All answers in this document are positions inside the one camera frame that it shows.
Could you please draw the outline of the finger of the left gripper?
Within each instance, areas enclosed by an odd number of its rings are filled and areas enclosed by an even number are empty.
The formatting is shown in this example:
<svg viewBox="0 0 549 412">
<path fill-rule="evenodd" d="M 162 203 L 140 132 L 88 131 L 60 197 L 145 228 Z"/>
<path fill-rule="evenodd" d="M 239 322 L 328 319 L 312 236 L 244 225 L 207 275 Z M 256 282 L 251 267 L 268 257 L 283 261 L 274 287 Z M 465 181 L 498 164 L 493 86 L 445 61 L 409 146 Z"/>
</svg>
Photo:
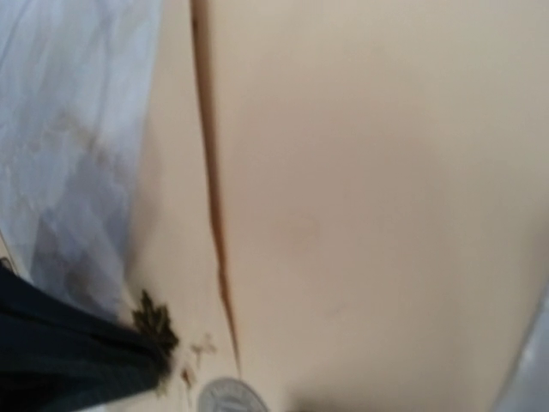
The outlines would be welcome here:
<svg viewBox="0 0 549 412">
<path fill-rule="evenodd" d="M 154 390 L 171 362 L 149 336 L 1 268 L 1 409 L 77 411 Z"/>
</svg>

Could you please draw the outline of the brown kraft envelope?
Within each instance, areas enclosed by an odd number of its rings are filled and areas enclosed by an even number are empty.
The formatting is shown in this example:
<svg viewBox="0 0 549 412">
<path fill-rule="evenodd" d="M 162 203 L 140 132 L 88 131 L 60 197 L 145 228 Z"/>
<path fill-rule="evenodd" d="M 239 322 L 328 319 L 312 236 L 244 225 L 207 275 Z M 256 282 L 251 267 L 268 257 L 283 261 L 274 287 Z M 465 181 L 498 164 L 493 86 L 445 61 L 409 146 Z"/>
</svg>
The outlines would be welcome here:
<svg viewBox="0 0 549 412">
<path fill-rule="evenodd" d="M 548 280 L 545 1 L 166 1 L 128 283 L 162 395 L 493 411 Z"/>
</svg>

